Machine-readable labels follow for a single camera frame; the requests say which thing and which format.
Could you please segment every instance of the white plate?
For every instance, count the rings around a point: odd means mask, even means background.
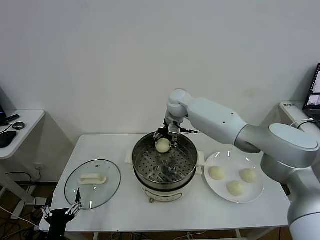
[[[222,167],[224,178],[214,180],[209,174],[209,168],[212,166]],[[257,181],[247,183],[240,177],[242,169],[252,169],[256,173]],[[234,203],[244,204],[256,200],[264,190],[262,171],[259,166],[248,159],[246,156],[235,151],[216,152],[205,162],[204,177],[212,190],[220,197]],[[227,189],[227,183],[231,181],[240,181],[244,185],[244,193],[241,196],[233,196]]]

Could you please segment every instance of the white robotic arm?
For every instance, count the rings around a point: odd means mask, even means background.
[[[284,124],[252,126],[233,110],[175,89],[167,101],[165,123],[175,141],[184,118],[202,133],[247,153],[264,152],[261,168],[273,180],[287,184],[293,200],[288,224],[294,240],[320,238],[320,183],[311,165],[319,151],[308,134]]]

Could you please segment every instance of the computer mouse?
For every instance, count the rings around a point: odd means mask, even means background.
[[[12,140],[17,136],[16,131],[6,131],[0,134],[0,148],[8,147]]]
[[[22,121],[17,121],[16,123],[14,123],[13,125],[12,125],[12,128],[13,129],[16,129],[16,130],[21,130],[21,129],[23,129],[23,128],[25,128],[25,123],[24,122],[22,122]]]

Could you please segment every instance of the steamed bun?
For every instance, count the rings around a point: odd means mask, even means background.
[[[243,181],[249,184],[255,183],[257,181],[256,172],[250,168],[242,169],[240,171],[240,177],[242,178]]]
[[[210,167],[209,174],[214,180],[221,180],[225,177],[225,171],[221,166]]]
[[[242,194],[244,194],[245,191],[244,185],[239,181],[228,182],[226,188],[228,189],[229,193],[233,196],[241,196]]]
[[[168,152],[170,150],[170,141],[166,138],[160,138],[155,144],[155,149],[161,154]]]

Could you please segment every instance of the white desk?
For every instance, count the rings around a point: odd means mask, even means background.
[[[23,122],[25,123],[25,127],[21,130],[14,130],[12,127],[8,129],[8,131],[16,131],[17,135],[9,146],[0,148],[0,159],[8,159],[12,157],[12,155],[15,154],[24,140],[45,115],[45,111],[43,110],[6,110],[5,113],[8,117],[18,114],[20,118],[10,123],[13,124],[16,122]]]
[[[287,226],[289,200],[281,185],[266,175],[264,191],[254,202],[237,204],[216,195],[203,176],[196,175],[190,192],[173,202],[149,203],[132,168],[125,163],[126,153],[144,134],[83,135],[67,163],[54,191],[51,209],[69,208],[64,188],[69,175],[83,163],[94,159],[114,162],[121,172],[121,183],[113,198],[104,205],[81,210],[66,226],[67,232],[161,232],[202,231],[242,228],[272,228]],[[232,150],[204,134],[189,134],[205,159],[211,154]],[[262,154],[245,154],[260,164]],[[49,224],[42,219],[40,230],[48,231]]]
[[[7,131],[16,131],[17,135],[15,136],[15,138],[13,139],[13,141],[10,143],[9,146],[0,148],[0,159],[8,159],[12,157],[15,154],[15,152],[18,150],[18,148],[21,146],[21,144],[24,142],[24,140],[31,133],[31,131],[35,128],[35,126],[39,123],[39,121],[45,115],[45,112],[43,110],[6,110],[5,113],[8,117],[18,114],[20,118],[10,123],[13,124],[16,122],[23,122],[25,123],[25,127],[21,130],[15,130],[15,129],[12,129],[12,127],[10,127],[7,130]],[[0,129],[0,132],[5,130],[6,128],[7,126],[2,126]],[[39,177],[38,171],[36,171],[33,166],[24,162],[23,160],[19,161],[19,163],[28,170],[28,173],[33,178],[37,179]],[[11,180],[11,178],[8,175],[6,175],[6,172],[1,168],[0,168],[0,184],[3,186],[2,190],[0,191],[0,197],[5,193],[6,189],[8,189],[21,199],[21,202],[17,205],[16,209],[13,212],[15,215],[17,216],[20,215],[25,203],[27,205],[34,204],[35,199],[30,194],[34,191],[35,187],[33,186],[31,189],[29,189],[29,193],[27,193],[23,188],[21,188],[18,184],[16,184],[13,180]],[[44,198],[37,199],[38,204],[43,203],[43,201],[44,201]]]

